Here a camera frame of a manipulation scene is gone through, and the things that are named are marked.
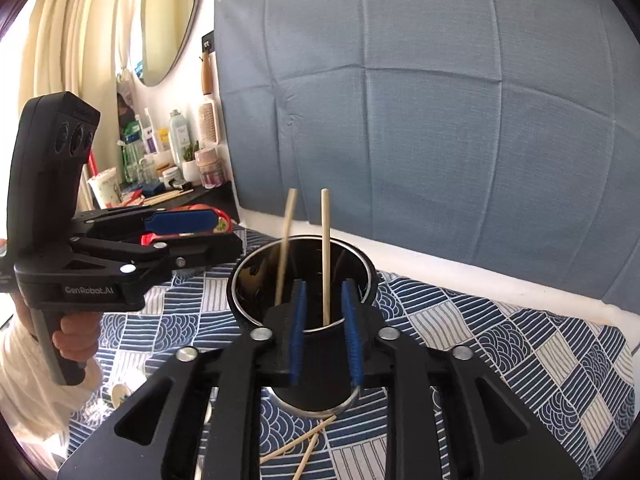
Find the person's left hand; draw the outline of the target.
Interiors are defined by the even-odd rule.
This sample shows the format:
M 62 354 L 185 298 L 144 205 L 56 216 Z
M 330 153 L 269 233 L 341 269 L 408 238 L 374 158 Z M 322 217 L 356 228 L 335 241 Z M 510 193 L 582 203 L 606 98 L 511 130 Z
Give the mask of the person's left hand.
M 10 292 L 17 317 L 32 336 L 36 336 L 30 310 L 20 292 Z M 64 359 L 75 362 L 89 361 L 96 355 L 101 335 L 102 312 L 75 312 L 65 315 L 60 329 L 52 336 L 55 348 Z

